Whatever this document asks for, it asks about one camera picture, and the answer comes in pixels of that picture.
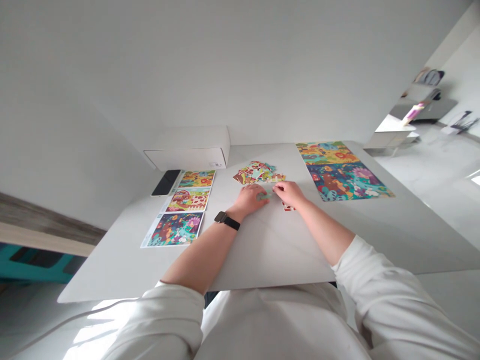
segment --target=black smartphone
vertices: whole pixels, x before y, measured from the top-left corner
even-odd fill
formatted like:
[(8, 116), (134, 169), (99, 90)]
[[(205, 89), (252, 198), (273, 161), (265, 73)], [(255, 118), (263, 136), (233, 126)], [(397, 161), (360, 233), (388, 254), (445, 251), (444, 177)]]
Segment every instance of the black smartphone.
[(180, 170), (167, 170), (155, 190), (151, 193), (151, 196), (168, 195), (175, 181), (177, 181), (179, 174)]

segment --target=white table in background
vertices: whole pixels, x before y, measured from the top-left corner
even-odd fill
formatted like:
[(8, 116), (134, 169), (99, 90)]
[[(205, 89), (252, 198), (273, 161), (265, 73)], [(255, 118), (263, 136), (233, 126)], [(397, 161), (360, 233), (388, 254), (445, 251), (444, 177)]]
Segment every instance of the white table in background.
[[(414, 274), (480, 269), (480, 252), (447, 225), (355, 142), (350, 150), (396, 195), (323, 202), (294, 144), (232, 146), (228, 168), (218, 170), (201, 231), (227, 209), (242, 187), (232, 179), (251, 160), (275, 165), (328, 214), (359, 234), (394, 264)], [(143, 186), (58, 298), (61, 303), (140, 297), (186, 245), (140, 248), (165, 197), (150, 197), (162, 173)], [(270, 204), (242, 224), (211, 290), (305, 284), (334, 274), (300, 214)]]
[(417, 128), (412, 125), (402, 126), (402, 121), (395, 116), (387, 115), (373, 133), (371, 139), (363, 146), (364, 149), (392, 148), (395, 156), (399, 147), (408, 135)]

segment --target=tiled floor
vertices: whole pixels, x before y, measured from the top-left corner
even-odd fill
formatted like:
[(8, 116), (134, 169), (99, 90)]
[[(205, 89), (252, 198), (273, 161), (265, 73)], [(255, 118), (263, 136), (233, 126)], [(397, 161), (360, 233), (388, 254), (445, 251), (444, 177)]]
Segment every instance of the tiled floor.
[[(418, 126), (422, 142), (390, 153), (371, 151), (379, 163), (480, 249), (480, 185), (471, 178), (480, 170), (480, 144), (461, 136), (441, 136), (440, 128)], [(480, 339), (480, 270), (418, 276), (430, 295), (460, 327)], [(91, 310), (97, 302), (57, 304), (63, 286), (10, 288), (0, 296), (0, 357), (22, 346), (69, 316)], [(353, 320), (353, 303), (346, 299)], [(132, 310), (116, 310), (65, 326), (17, 360), (96, 360), (115, 339)]]

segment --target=white cable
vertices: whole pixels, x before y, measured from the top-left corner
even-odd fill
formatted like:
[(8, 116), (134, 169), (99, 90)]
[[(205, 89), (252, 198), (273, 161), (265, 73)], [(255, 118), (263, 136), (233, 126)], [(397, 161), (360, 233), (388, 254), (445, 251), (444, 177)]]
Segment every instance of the white cable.
[(32, 347), (33, 345), (35, 345), (36, 343), (38, 343), (39, 341), (43, 340), (44, 338), (46, 338), (48, 335), (50, 335), (51, 333), (53, 333), (54, 331), (60, 329), (63, 325), (65, 324), (68, 324), (69, 322), (72, 322), (73, 320), (76, 320), (76, 319), (80, 319), (80, 318), (83, 318), (84, 316), (88, 316), (88, 315), (93, 315), (93, 314), (96, 314), (96, 313), (101, 313), (105, 310), (108, 310), (108, 309), (111, 309), (113, 308), (114, 306), (118, 305), (118, 304), (122, 304), (122, 303), (133, 303), (133, 302), (136, 302), (136, 301), (141, 301), (143, 299), (141, 298), (136, 298), (136, 299), (124, 299), (124, 300), (119, 300), (117, 302), (114, 302), (112, 305), (108, 305), (108, 306), (105, 306), (105, 307), (101, 307), (99, 309), (96, 309), (96, 310), (90, 310), (90, 311), (86, 311), (86, 312), (82, 312), (82, 313), (79, 313), (75, 316), (72, 316), (72, 317), (69, 317), (67, 320), (64, 320), (62, 321), (61, 323), (59, 323), (58, 325), (52, 327), (50, 330), (48, 330), (47, 332), (43, 333), (42, 335), (40, 335), (39, 337), (37, 337), (36, 339), (30, 341), (28, 344), (22, 346), (20, 349), (18, 349), (17, 351), (11, 353), (10, 355), (8, 355), (7, 357), (4, 357), (2, 358), (1, 360), (12, 360), (14, 357), (16, 357), (18, 354), (20, 354), (21, 352), (24, 352), (25, 350), (27, 350), (28, 348)]

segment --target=watch face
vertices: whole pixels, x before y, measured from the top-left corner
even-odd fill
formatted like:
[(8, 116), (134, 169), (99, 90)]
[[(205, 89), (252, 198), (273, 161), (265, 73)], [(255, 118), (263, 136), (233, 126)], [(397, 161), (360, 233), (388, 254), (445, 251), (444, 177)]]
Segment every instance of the watch face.
[(227, 213), (220, 211), (217, 216), (215, 216), (215, 221), (217, 223), (223, 223), (225, 219), (227, 218)]

